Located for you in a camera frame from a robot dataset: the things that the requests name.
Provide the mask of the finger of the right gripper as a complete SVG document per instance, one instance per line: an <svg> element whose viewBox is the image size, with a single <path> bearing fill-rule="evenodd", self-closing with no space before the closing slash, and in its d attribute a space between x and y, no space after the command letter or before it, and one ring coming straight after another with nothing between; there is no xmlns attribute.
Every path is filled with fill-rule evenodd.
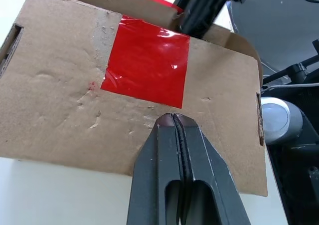
<svg viewBox="0 0 319 225"><path fill-rule="evenodd" d="M193 7L193 37L202 38L227 0L196 0Z"/></svg>
<svg viewBox="0 0 319 225"><path fill-rule="evenodd" d="M182 18L178 23L178 30L181 33L195 33L202 24L201 0L175 0L174 5L182 10Z"/></svg>

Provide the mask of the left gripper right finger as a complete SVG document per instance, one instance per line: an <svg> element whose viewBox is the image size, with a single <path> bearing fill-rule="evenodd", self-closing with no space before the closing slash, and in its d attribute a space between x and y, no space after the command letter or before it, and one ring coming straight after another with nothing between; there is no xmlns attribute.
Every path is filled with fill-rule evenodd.
<svg viewBox="0 0 319 225"><path fill-rule="evenodd" d="M191 118L175 114L183 168L181 225L249 225L230 170Z"/></svg>

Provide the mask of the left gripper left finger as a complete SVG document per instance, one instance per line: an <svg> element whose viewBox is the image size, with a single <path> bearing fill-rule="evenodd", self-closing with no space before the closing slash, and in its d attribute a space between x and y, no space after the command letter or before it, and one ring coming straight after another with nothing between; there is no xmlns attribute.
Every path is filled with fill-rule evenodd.
<svg viewBox="0 0 319 225"><path fill-rule="evenodd" d="M177 126L164 114L136 158L127 225L178 225L182 183Z"/></svg>

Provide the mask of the brown cardboard box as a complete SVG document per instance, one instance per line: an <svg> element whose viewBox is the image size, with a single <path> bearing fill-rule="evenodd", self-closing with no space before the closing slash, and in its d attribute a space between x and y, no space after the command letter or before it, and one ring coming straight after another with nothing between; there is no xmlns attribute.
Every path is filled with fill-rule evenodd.
<svg viewBox="0 0 319 225"><path fill-rule="evenodd" d="M259 56L212 25L190 39L181 109L100 89L123 14L173 28L151 0L26 0L0 57L0 157L131 175L155 120L194 119L238 190L267 195Z"/></svg>

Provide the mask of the red tape seal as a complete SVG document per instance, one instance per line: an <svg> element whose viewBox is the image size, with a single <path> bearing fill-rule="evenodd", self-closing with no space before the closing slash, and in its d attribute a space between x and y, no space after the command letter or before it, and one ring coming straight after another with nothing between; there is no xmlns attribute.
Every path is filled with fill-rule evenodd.
<svg viewBox="0 0 319 225"><path fill-rule="evenodd" d="M182 108L190 37L123 15L101 89Z"/></svg>

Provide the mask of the silver and black robot body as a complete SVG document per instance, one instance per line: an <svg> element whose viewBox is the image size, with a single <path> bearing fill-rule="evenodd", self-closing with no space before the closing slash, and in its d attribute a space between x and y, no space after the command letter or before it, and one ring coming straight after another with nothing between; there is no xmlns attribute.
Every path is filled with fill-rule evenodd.
<svg viewBox="0 0 319 225"><path fill-rule="evenodd" d="M319 39L317 54L263 80L265 142L289 225L319 225Z"/></svg>

